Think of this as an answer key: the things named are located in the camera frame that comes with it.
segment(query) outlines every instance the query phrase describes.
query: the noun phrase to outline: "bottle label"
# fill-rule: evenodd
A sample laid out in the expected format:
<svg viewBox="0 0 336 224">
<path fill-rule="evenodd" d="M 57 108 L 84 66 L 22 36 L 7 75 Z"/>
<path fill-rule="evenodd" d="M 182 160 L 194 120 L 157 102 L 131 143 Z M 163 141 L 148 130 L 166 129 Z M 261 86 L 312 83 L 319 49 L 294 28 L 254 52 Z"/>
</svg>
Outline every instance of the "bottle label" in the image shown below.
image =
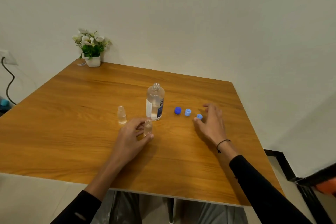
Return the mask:
<svg viewBox="0 0 336 224">
<path fill-rule="evenodd" d="M 157 110 L 157 117 L 160 117 L 162 115 L 162 110 L 163 110 L 163 100 L 164 99 L 161 99 L 160 101 L 160 107 L 158 108 Z"/>
<path fill-rule="evenodd" d="M 146 99 L 146 116 L 152 117 L 152 103 Z"/>
</svg>

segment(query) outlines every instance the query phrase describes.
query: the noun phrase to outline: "small empty bottle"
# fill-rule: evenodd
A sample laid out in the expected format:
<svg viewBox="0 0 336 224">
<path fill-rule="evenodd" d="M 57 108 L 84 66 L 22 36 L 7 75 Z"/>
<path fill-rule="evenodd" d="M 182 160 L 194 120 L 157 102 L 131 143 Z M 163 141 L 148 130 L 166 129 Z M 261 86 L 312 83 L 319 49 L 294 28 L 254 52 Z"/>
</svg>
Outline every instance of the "small empty bottle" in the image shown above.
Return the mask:
<svg viewBox="0 0 336 224">
<path fill-rule="evenodd" d="M 146 136 L 148 133 L 152 133 L 152 120 L 148 119 L 146 120 L 144 126 L 143 126 L 143 136 Z"/>
<path fill-rule="evenodd" d="M 126 119 L 125 108 L 123 106 L 118 107 L 117 115 L 118 115 L 119 124 L 124 125 L 127 119 Z"/>
<path fill-rule="evenodd" d="M 147 90 L 146 116 L 158 120 L 162 116 L 165 90 L 157 82 Z"/>
</svg>

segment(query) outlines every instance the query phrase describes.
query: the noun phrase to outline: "leg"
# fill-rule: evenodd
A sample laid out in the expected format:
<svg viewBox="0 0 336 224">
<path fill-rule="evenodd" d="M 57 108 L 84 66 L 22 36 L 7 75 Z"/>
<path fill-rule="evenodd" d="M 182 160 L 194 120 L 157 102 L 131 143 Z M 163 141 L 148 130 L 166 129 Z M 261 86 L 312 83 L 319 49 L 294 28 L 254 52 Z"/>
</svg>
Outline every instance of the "leg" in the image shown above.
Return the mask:
<svg viewBox="0 0 336 224">
<path fill-rule="evenodd" d="M 174 223 L 174 199 L 168 197 L 167 198 L 167 205 L 168 205 L 168 215 L 169 215 L 169 223 Z"/>
<path fill-rule="evenodd" d="M 197 224 L 248 224 L 242 207 L 184 202 L 184 221 Z"/>
<path fill-rule="evenodd" d="M 142 224 L 139 210 L 139 194 L 116 191 L 109 224 Z"/>
</svg>

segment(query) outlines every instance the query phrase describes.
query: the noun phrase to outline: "left hand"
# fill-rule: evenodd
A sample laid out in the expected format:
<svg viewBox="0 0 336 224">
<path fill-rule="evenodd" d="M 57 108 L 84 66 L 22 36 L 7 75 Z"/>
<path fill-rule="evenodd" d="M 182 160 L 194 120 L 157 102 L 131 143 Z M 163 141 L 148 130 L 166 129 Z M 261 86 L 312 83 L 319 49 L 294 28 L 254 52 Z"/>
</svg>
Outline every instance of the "left hand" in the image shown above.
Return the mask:
<svg viewBox="0 0 336 224">
<path fill-rule="evenodd" d="M 133 118 L 119 130 L 111 158 L 117 160 L 121 168 L 135 158 L 142 148 L 154 138 L 153 134 L 148 134 L 140 141 L 137 140 L 137 136 L 144 133 L 145 121 L 146 118 Z"/>
</svg>

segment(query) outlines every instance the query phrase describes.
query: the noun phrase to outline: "table leg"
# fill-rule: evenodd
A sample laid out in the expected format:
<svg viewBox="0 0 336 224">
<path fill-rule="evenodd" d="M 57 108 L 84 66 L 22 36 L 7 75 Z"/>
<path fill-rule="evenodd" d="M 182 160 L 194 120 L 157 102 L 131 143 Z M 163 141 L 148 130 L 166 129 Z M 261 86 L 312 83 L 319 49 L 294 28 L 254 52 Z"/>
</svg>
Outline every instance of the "table leg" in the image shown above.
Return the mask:
<svg viewBox="0 0 336 224">
<path fill-rule="evenodd" d="M 168 197 L 167 205 L 168 205 L 169 223 L 174 223 L 174 199 Z"/>
</svg>

